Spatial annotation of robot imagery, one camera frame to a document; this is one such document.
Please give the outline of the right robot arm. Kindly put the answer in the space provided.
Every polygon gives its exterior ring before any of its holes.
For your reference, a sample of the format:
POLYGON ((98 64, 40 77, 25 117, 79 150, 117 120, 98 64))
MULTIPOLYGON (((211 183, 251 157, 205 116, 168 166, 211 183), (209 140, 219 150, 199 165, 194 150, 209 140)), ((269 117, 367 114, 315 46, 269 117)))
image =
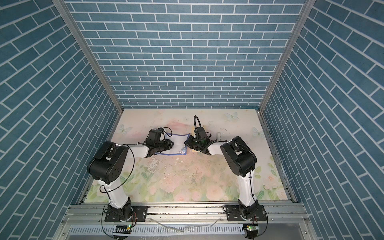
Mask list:
POLYGON ((239 206, 248 212, 258 208, 253 184, 257 158, 241 137, 236 136, 229 141, 211 140, 205 129, 198 127, 195 136, 189 136, 185 145, 208 156, 224 156, 229 168, 238 177, 239 206))

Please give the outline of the yellow envelope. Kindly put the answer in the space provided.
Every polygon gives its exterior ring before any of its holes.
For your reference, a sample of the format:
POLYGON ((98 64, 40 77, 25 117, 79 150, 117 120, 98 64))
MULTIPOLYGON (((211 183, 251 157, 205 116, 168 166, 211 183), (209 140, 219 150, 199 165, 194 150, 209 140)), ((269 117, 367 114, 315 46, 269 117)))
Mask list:
POLYGON ((204 148, 208 145, 210 138, 203 127, 197 127, 195 129, 195 137, 193 141, 195 150, 203 152, 204 148))

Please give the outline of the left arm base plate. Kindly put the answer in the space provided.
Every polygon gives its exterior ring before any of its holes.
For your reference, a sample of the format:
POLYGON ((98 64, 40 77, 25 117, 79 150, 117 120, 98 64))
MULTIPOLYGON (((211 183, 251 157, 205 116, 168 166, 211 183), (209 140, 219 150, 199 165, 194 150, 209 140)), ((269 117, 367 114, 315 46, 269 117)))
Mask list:
POLYGON ((104 209, 105 214, 104 221, 107 223, 119 223, 119 222, 145 222, 148 206, 128 206, 123 209, 116 209, 110 205, 104 209))

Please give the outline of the white letter blue border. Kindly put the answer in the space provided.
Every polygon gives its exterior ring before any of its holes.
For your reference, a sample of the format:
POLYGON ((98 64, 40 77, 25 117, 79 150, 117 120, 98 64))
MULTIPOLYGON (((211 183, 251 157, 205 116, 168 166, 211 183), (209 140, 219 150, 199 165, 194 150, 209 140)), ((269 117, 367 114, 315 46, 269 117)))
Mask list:
POLYGON ((188 139, 189 136, 190 134, 172 135, 171 137, 169 137, 168 135, 165 135, 165 139, 170 139, 174 143, 174 145, 170 150, 161 151, 160 155, 166 155, 166 156, 186 155, 187 147, 185 145, 185 141, 188 139))

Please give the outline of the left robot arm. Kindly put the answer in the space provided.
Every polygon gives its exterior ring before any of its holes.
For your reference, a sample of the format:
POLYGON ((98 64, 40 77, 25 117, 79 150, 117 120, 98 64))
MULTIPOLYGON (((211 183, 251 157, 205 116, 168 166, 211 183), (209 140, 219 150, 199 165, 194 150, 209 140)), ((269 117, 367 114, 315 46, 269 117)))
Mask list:
POLYGON ((87 166, 87 172, 101 185, 100 192, 109 198, 108 211, 127 221, 132 215, 131 199, 123 190, 120 175, 127 157, 133 160, 149 158, 155 154, 171 150, 174 142, 170 137, 173 132, 166 132, 165 127, 151 129, 142 143, 119 145, 106 141, 99 148, 87 166))

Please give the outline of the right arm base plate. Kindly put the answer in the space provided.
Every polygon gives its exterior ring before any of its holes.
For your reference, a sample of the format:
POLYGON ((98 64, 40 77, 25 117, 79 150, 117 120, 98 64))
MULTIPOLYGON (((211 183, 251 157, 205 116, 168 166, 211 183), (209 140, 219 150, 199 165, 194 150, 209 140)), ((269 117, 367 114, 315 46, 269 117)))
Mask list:
POLYGON ((224 205, 223 210, 227 216, 227 221, 266 221, 267 213, 263 205, 253 204, 249 207, 243 205, 224 205))

